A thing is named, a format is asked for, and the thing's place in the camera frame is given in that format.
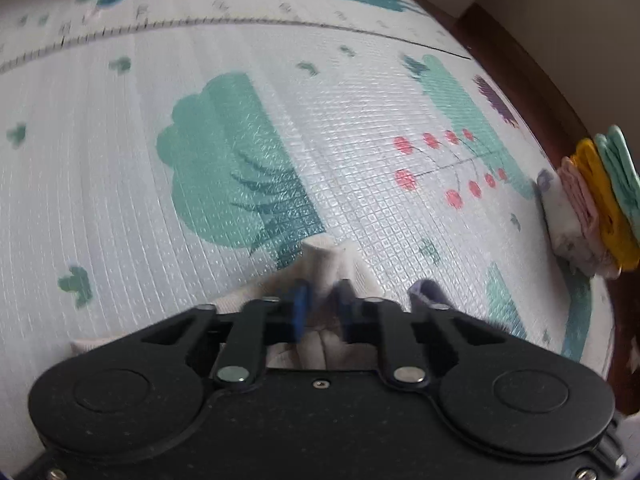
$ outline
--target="yellow towel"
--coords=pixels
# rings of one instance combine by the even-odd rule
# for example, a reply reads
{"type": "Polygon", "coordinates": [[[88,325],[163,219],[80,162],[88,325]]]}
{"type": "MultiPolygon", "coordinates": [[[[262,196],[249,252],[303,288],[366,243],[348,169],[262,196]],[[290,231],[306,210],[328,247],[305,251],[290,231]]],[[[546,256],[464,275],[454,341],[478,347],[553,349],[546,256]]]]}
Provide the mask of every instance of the yellow towel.
{"type": "Polygon", "coordinates": [[[591,139],[578,143],[571,157],[591,191],[600,214],[600,235],[604,245],[623,270],[634,270],[640,261],[640,248],[631,226],[620,209],[611,189],[611,181],[591,139]]]}

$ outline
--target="folded towel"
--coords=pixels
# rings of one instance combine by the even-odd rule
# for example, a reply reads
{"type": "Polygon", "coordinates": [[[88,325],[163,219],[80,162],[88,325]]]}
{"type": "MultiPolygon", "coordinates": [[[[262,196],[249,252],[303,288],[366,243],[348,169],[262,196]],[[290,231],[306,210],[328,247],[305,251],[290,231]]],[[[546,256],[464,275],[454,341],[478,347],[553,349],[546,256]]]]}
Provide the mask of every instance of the folded towel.
{"type": "Polygon", "coordinates": [[[558,168],[558,176],[562,182],[562,188],[578,217],[582,235],[587,240],[591,252],[599,261],[596,273],[609,279],[617,278],[620,275],[620,266],[611,256],[600,237],[598,209],[587,183],[578,168],[567,157],[562,159],[562,164],[558,168]]]}
{"type": "Polygon", "coordinates": [[[629,222],[618,206],[611,180],[591,139],[578,143],[572,163],[584,177],[600,216],[600,236],[623,270],[634,270],[640,261],[640,248],[629,222]]]}
{"type": "Polygon", "coordinates": [[[606,136],[597,134],[595,143],[618,205],[640,242],[640,179],[626,148],[625,137],[619,127],[612,126],[606,136]]]}
{"type": "Polygon", "coordinates": [[[599,266],[598,259],[582,234],[580,221],[560,179],[556,174],[542,170],[538,175],[538,187],[542,192],[542,206],[554,253],[568,260],[585,276],[593,276],[599,266]]]}

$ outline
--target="wall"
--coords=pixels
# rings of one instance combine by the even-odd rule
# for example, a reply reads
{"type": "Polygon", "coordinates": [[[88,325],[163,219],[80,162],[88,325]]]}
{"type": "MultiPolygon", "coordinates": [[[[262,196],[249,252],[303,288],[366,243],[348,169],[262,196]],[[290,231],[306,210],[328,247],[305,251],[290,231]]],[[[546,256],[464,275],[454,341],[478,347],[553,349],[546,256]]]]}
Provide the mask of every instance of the wall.
{"type": "Polygon", "coordinates": [[[618,124],[640,165],[640,0],[480,0],[591,134],[618,124]]]}

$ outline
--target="foam play mat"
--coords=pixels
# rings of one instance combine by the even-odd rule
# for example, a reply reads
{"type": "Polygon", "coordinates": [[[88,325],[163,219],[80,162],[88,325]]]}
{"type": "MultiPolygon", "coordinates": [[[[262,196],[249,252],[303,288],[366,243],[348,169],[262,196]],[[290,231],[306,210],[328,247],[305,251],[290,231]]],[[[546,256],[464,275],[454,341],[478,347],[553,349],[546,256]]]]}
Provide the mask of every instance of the foam play mat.
{"type": "Polygon", "coordinates": [[[553,255],[552,169],[411,0],[0,0],[0,468],[69,341],[139,329],[357,244],[386,295],[460,310],[605,374],[604,282],[553,255]]]}

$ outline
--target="pink towel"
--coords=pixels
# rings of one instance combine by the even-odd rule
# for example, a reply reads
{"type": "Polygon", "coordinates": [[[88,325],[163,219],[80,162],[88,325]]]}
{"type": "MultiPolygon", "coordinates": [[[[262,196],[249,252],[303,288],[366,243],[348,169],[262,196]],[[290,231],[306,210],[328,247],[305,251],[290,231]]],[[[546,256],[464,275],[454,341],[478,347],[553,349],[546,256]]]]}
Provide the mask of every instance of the pink towel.
{"type": "Polygon", "coordinates": [[[593,254],[600,261],[597,273],[605,278],[615,279],[620,275],[620,267],[607,250],[600,237],[600,221],[591,192],[578,168],[567,157],[562,159],[558,168],[558,176],[562,181],[564,192],[569,198],[580,221],[582,235],[593,254]]]}

